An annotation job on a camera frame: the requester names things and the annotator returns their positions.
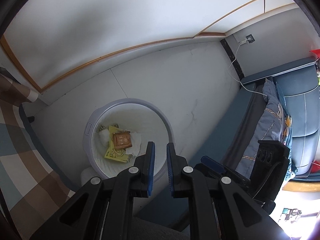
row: plaid blanket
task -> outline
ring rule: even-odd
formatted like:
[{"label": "plaid blanket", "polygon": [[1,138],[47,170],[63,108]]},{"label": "plaid blanket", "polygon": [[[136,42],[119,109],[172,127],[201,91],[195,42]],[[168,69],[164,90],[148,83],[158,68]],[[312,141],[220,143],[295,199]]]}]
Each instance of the plaid blanket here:
[{"label": "plaid blanket", "polygon": [[7,206],[1,211],[9,210],[22,239],[29,239],[74,194],[37,151],[20,118],[20,104],[37,97],[0,75],[0,188]]}]

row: red object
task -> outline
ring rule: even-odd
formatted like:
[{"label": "red object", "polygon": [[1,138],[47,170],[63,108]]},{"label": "red object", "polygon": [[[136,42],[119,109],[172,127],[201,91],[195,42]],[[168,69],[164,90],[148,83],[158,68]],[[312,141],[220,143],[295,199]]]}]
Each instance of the red object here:
[{"label": "red object", "polygon": [[317,55],[317,58],[320,58],[320,49],[310,50],[310,52],[313,52],[314,54]]},{"label": "red object", "polygon": [[311,173],[315,173],[317,171],[320,171],[320,162],[319,161],[314,161],[312,164],[311,164]]}]

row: wall socket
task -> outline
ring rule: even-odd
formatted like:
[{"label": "wall socket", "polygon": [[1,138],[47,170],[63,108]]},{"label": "wall socket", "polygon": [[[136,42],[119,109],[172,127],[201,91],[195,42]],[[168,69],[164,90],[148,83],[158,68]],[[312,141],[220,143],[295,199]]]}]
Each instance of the wall socket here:
[{"label": "wall socket", "polygon": [[247,40],[249,43],[253,43],[255,41],[254,37],[252,36],[252,34],[249,34],[248,36],[246,36]]}]

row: metal bolt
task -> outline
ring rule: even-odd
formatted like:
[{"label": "metal bolt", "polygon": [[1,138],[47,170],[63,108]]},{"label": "metal bolt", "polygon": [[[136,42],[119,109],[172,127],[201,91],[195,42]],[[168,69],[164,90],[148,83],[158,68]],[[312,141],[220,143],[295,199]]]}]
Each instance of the metal bolt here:
[{"label": "metal bolt", "polygon": [[185,166],[185,167],[183,168],[183,171],[186,172],[186,173],[191,173],[191,172],[193,172],[193,168],[190,167],[190,166]]},{"label": "metal bolt", "polygon": [[221,182],[223,184],[230,184],[231,183],[231,179],[229,177],[222,177],[221,178]]},{"label": "metal bolt", "polygon": [[91,184],[93,184],[93,185],[99,184],[100,181],[101,181],[101,179],[100,179],[99,177],[94,177],[94,178],[92,178],[92,179],[90,180]]},{"label": "metal bolt", "polygon": [[139,171],[139,169],[137,168],[137,167],[131,167],[130,169],[129,169],[129,172],[130,173],[137,173]]}]

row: yellow paper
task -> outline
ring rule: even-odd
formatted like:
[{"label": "yellow paper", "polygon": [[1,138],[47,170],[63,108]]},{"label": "yellow paper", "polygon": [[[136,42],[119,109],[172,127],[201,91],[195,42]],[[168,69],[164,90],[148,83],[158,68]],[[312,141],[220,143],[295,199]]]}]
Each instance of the yellow paper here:
[{"label": "yellow paper", "polygon": [[113,144],[113,134],[114,133],[118,133],[118,132],[123,132],[124,130],[120,129],[120,128],[116,128],[114,126],[109,126],[109,148],[106,152],[106,155],[104,156],[107,159],[110,160],[115,160],[118,162],[123,162],[123,163],[127,163],[131,160],[131,155],[127,155],[125,154],[125,149],[121,149],[119,151],[117,151],[115,149],[115,146]]}]

